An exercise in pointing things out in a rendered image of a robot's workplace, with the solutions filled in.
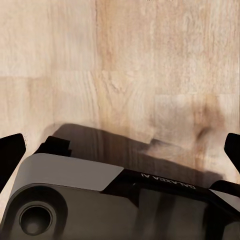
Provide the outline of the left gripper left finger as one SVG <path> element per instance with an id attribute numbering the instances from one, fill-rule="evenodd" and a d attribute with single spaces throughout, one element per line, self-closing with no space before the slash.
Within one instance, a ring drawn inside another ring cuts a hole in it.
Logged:
<path id="1" fill-rule="evenodd" d="M 26 152 L 21 133 L 0 138 L 0 193 Z"/>

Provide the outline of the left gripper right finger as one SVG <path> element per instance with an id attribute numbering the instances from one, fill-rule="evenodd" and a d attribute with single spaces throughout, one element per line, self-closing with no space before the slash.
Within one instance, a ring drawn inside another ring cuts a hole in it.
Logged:
<path id="1" fill-rule="evenodd" d="M 240 135 L 229 133 L 227 135 L 224 151 L 240 173 Z"/>

